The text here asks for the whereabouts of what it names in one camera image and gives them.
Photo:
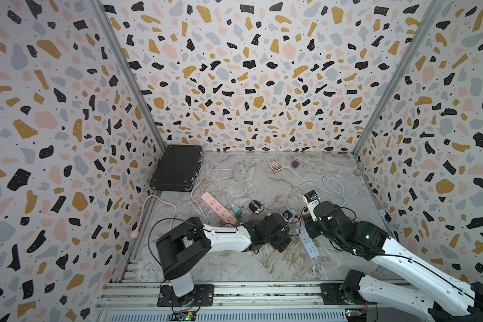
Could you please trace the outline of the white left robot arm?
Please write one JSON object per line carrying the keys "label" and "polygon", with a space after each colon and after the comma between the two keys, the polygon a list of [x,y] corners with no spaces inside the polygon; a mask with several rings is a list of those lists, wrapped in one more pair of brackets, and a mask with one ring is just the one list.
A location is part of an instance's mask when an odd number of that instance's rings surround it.
{"label": "white left robot arm", "polygon": [[168,219],[160,219],[151,227],[147,247],[178,299],[194,292],[191,270],[209,253],[258,253],[267,244],[283,252],[291,243],[290,223],[278,213],[259,221],[222,227],[204,224],[198,217],[179,219],[177,227],[152,242],[154,229],[165,221]]}

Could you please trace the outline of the white power strip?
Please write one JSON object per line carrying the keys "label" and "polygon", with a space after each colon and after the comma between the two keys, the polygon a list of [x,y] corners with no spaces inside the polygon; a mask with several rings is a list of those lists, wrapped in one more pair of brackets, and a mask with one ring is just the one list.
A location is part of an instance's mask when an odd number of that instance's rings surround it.
{"label": "white power strip", "polygon": [[319,250],[313,240],[309,237],[307,230],[305,229],[304,220],[294,209],[291,210],[291,213],[291,224],[295,230],[292,235],[298,237],[310,259],[314,260],[318,258],[320,256]]}

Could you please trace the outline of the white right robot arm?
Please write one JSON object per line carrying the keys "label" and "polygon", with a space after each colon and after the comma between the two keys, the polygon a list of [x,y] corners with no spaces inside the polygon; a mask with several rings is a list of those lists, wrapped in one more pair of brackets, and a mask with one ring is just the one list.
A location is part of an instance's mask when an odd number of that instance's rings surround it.
{"label": "white right robot arm", "polygon": [[309,237],[327,238],[342,252],[378,264],[411,284],[387,283],[350,270],[339,291],[349,303],[380,303],[424,321],[483,321],[483,284],[458,280],[403,247],[368,221],[350,219],[345,209],[316,195],[304,198]]}

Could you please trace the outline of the pink power strip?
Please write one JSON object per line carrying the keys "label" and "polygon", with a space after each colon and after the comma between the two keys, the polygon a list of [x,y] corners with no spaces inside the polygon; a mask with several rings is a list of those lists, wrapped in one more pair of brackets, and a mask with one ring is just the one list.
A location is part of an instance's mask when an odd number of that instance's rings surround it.
{"label": "pink power strip", "polygon": [[225,223],[233,225],[238,223],[238,220],[209,192],[202,194],[201,198]]}

